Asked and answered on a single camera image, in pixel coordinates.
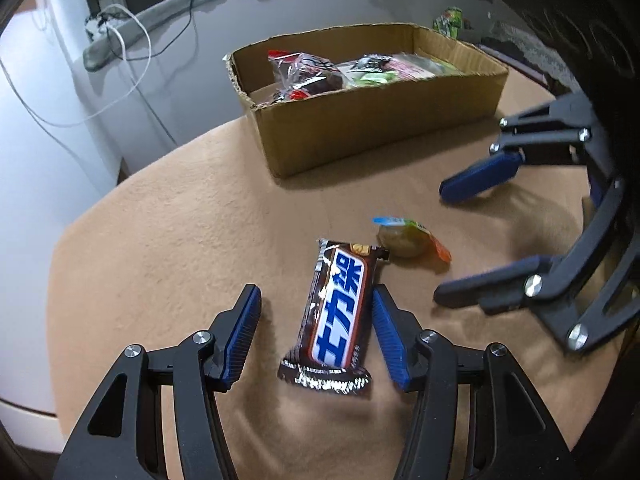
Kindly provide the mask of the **packaged toast bread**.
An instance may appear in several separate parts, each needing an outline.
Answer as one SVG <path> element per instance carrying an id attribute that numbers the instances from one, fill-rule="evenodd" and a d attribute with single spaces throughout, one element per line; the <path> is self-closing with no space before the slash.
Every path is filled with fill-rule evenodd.
<path id="1" fill-rule="evenodd" d="M 393 70 L 402 80 L 423 80 L 431 79 L 439 76 L 436 70 L 433 70 L 429 56 L 421 56 L 409 53 L 398 53 L 392 55 L 392 60 L 388 63 L 386 72 Z"/>

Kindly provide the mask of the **blue green jelly packet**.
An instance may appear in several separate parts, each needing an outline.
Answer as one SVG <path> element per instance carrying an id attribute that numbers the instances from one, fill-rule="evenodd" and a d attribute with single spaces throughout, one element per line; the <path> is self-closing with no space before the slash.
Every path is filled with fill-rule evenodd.
<path id="1" fill-rule="evenodd" d="M 450 251 L 423 224 L 407 218 L 375 217 L 372 223 L 378 227 L 376 239 L 398 258 L 418 258 L 428 252 L 443 263 L 452 260 Z"/>

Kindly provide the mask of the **red plum snack bag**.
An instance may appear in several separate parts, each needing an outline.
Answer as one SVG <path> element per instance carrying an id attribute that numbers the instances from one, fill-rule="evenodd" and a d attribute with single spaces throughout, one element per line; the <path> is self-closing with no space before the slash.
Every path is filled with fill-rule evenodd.
<path id="1" fill-rule="evenodd" d="M 268 61 L 277 88 L 304 89 L 311 96 L 345 88 L 343 74 L 327 58 L 306 52 L 269 50 Z"/>

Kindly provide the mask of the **green jelly cup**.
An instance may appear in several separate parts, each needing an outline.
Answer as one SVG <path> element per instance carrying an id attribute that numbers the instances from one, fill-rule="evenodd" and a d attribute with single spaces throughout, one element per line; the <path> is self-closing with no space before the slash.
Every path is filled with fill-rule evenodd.
<path id="1" fill-rule="evenodd" d="M 461 70 L 459 70 L 456 66 L 451 63 L 445 62 L 443 60 L 439 60 L 438 58 L 430 58 L 430 62 L 432 63 L 433 70 L 439 75 L 460 75 Z"/>

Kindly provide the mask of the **green snack packet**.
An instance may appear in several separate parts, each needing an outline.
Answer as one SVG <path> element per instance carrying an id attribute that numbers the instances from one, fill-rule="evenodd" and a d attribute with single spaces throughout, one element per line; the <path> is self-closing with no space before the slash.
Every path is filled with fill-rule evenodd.
<path id="1" fill-rule="evenodd" d="M 349 75 L 354 87 L 377 87 L 399 80 L 397 72 L 356 72 Z"/>

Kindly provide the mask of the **black patterned candy wrapper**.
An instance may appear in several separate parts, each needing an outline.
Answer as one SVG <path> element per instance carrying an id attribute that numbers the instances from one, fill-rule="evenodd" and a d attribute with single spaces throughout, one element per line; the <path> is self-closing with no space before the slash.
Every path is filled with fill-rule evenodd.
<path id="1" fill-rule="evenodd" d="M 350 66 L 351 72 L 363 72 L 363 73 L 384 73 L 386 71 L 388 63 L 393 58 L 388 55 L 382 54 L 368 54 L 363 55 L 362 58 L 355 61 Z"/>

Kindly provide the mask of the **white lace cloth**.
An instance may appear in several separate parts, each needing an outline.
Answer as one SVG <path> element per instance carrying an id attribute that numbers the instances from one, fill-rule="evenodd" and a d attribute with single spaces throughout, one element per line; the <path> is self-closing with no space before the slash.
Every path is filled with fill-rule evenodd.
<path id="1" fill-rule="evenodd" d="M 582 90 L 559 53 L 527 30 L 496 21 L 480 43 L 543 74 L 548 88 L 556 94 Z"/>

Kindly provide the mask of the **brown cardboard box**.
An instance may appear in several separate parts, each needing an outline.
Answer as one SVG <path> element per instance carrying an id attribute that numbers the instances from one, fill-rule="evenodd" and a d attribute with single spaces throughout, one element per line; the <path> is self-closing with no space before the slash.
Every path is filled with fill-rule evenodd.
<path id="1" fill-rule="evenodd" d="M 432 56 L 456 70 L 271 103 L 271 51 L 309 53 L 328 61 L 364 54 Z M 508 68 L 467 42 L 415 24 L 359 24 L 271 37 L 227 55 L 231 84 L 245 108 L 269 171 L 292 177 L 371 148 L 457 127 L 495 114 Z"/>

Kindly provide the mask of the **white power strip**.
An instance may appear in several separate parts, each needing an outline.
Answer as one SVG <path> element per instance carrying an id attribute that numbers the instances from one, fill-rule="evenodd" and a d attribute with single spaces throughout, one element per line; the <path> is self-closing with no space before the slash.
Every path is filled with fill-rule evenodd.
<path id="1" fill-rule="evenodd" d="M 107 34 L 110 30 L 108 26 L 117 28 L 128 20 L 129 16 L 124 11 L 114 8 L 107 9 L 90 14 L 85 19 L 85 31 L 90 41 L 96 41 L 99 37 Z"/>

